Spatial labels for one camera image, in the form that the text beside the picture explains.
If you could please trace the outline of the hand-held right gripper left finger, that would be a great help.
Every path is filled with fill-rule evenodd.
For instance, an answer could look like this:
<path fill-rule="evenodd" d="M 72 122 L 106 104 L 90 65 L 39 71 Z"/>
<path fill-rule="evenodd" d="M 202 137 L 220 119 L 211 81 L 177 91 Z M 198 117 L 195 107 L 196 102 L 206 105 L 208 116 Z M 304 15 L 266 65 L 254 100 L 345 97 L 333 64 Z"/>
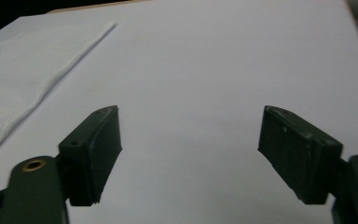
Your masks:
<path fill-rule="evenodd" d="M 57 159 L 72 206 L 91 206 L 101 200 L 121 150 L 116 105 L 92 112 L 59 143 Z"/>

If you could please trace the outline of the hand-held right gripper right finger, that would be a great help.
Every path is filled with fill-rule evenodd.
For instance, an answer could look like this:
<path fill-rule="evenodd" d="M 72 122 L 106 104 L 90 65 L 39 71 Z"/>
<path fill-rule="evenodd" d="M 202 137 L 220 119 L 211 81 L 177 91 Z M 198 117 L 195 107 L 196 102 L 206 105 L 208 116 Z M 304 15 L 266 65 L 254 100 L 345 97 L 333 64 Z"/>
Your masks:
<path fill-rule="evenodd" d="M 258 151 L 305 204 L 324 204 L 343 145 L 277 106 L 264 107 Z"/>

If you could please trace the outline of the white mesh cloth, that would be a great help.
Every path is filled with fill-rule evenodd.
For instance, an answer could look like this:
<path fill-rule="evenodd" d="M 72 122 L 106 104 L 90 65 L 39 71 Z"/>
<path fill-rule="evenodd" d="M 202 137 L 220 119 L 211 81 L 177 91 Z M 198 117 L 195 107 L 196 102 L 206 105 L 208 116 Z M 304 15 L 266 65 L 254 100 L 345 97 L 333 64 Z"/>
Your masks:
<path fill-rule="evenodd" d="M 115 26 L 53 25 L 0 42 L 0 145 Z"/>

